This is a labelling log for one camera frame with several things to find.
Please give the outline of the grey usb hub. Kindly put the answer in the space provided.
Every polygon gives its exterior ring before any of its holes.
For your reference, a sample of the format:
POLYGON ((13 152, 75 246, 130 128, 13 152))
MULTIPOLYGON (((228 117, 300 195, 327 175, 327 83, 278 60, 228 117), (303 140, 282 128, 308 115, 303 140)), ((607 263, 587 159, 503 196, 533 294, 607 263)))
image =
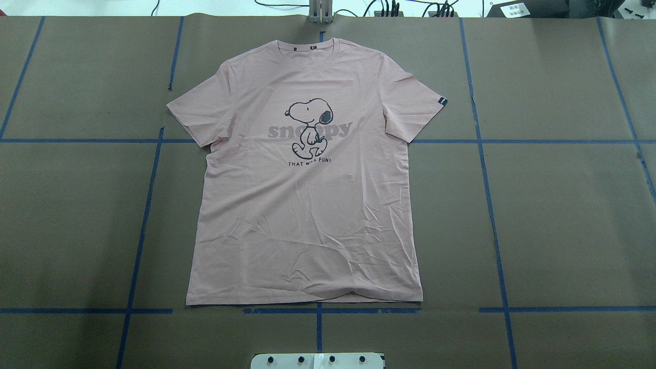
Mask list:
POLYGON ((400 6, 400 1, 375 1, 380 3, 379 10, 373 10, 373 8, 368 8, 368 12, 373 11, 374 17, 380 18, 398 18, 403 16, 400 6))
POLYGON ((442 3, 426 3, 426 7, 421 14, 422 18, 455 18, 457 16, 454 3, 443 1, 442 3))

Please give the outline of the grey USB hub near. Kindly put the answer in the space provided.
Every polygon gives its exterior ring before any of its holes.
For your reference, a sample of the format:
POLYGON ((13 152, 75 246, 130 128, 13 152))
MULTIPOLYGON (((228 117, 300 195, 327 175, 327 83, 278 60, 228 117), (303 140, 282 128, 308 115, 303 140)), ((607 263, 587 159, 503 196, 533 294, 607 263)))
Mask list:
POLYGON ((422 18, 455 18, 457 16, 454 3, 443 1, 442 3, 426 3, 426 7, 421 14, 422 18))

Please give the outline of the aluminium frame post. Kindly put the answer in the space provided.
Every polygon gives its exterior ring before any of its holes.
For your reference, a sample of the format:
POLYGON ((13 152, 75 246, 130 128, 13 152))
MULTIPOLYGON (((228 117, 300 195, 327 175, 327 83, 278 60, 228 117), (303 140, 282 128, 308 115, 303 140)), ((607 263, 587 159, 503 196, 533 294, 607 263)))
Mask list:
POLYGON ((330 24, 334 21, 333 0, 310 0, 309 16, 310 24, 330 24))

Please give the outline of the pink Snoopy t-shirt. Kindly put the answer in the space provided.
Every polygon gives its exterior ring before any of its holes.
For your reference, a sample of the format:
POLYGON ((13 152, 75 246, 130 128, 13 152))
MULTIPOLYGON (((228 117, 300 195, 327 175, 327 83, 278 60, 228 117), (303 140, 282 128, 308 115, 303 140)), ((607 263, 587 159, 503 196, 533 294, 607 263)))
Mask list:
POLYGON ((338 38, 272 40, 169 102, 209 149, 186 304, 422 301, 408 145, 446 104, 338 38))

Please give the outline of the black box with label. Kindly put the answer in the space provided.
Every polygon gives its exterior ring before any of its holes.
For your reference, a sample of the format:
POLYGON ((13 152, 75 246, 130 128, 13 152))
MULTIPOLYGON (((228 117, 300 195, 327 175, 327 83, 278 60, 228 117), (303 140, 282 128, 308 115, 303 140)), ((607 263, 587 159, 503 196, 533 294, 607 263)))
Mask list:
POLYGON ((567 18, 569 1, 491 1, 485 18, 567 18))

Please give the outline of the grey USB hub far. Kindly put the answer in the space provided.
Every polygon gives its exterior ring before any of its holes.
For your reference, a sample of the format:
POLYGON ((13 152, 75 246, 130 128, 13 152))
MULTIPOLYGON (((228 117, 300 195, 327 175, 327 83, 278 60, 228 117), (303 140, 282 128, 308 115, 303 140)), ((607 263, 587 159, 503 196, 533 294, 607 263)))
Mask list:
POLYGON ((374 17, 380 18, 398 18, 403 16, 400 6, 400 1, 375 1, 380 3, 379 10, 373 10, 373 8, 368 8, 368 12, 373 11, 374 17))

